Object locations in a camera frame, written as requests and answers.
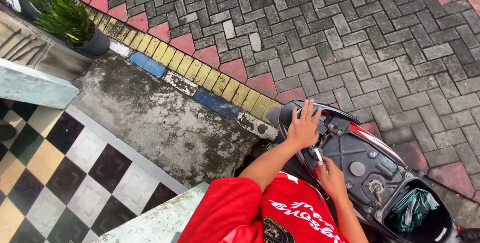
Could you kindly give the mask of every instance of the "potted plant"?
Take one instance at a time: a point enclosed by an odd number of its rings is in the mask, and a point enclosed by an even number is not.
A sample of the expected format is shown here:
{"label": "potted plant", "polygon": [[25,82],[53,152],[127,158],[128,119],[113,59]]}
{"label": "potted plant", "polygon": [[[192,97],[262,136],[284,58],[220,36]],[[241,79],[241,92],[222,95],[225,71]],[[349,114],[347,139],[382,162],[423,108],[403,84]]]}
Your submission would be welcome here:
{"label": "potted plant", "polygon": [[75,0],[29,0],[40,10],[34,23],[74,49],[93,56],[105,53],[110,39],[88,18],[85,6]]}

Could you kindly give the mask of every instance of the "hand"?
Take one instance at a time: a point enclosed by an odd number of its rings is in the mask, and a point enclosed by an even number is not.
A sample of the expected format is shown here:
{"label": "hand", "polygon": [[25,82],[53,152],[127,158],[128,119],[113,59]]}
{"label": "hand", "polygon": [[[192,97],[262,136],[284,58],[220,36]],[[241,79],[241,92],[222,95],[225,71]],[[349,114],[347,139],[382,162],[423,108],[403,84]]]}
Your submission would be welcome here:
{"label": "hand", "polygon": [[345,186],[342,170],[333,163],[332,159],[326,156],[323,156],[322,159],[327,167],[325,167],[323,162],[319,161],[318,168],[313,170],[317,178],[321,181],[321,187],[332,197],[334,203],[345,199],[348,200],[349,196],[347,194],[347,187]]}
{"label": "hand", "polygon": [[288,128],[286,140],[295,144],[298,150],[312,146],[318,139],[318,131],[316,130],[322,111],[318,109],[312,120],[313,110],[313,99],[305,100],[300,118],[297,118],[297,107],[293,108],[292,122]]}

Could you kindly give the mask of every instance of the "green plant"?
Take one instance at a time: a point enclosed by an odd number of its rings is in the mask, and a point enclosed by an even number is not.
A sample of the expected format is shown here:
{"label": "green plant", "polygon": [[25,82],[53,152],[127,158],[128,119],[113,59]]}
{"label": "green plant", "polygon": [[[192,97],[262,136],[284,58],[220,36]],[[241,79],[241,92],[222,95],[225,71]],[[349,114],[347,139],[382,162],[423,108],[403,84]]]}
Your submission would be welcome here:
{"label": "green plant", "polygon": [[90,41],[95,25],[85,6],[75,0],[29,0],[40,14],[34,21],[57,38],[80,47]]}

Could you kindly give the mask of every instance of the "red shirt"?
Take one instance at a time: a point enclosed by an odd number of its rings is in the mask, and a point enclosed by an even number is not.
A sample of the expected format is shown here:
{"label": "red shirt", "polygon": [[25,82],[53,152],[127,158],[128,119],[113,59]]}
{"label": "red shirt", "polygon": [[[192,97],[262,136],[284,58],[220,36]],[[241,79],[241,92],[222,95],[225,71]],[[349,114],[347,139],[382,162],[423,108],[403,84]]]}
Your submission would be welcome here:
{"label": "red shirt", "polygon": [[250,178],[216,179],[178,243],[347,243],[313,186],[280,172],[262,194]]}

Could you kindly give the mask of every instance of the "scooter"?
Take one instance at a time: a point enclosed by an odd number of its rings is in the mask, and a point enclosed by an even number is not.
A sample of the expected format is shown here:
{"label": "scooter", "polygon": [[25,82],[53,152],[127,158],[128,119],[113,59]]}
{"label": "scooter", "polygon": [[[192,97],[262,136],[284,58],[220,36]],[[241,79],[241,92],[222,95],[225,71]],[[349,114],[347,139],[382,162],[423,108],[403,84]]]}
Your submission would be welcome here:
{"label": "scooter", "polygon": [[[297,107],[297,117],[300,117],[302,106],[303,101],[294,100],[267,112],[268,120],[279,131],[277,143],[287,138],[293,109]],[[348,197],[358,220],[380,233],[381,242],[459,242],[450,213],[435,191],[422,180],[421,171],[408,167],[389,146],[360,127],[355,117],[319,103],[315,103],[312,117],[317,109],[321,110],[317,125],[320,137],[314,145],[301,149],[285,164],[287,173],[317,187],[328,203],[328,195],[322,190],[314,169],[322,155],[329,157],[344,173]],[[429,192],[439,205],[428,212],[420,226],[410,232],[399,232],[392,209],[411,188]],[[335,212],[332,203],[328,204],[331,212]]]}

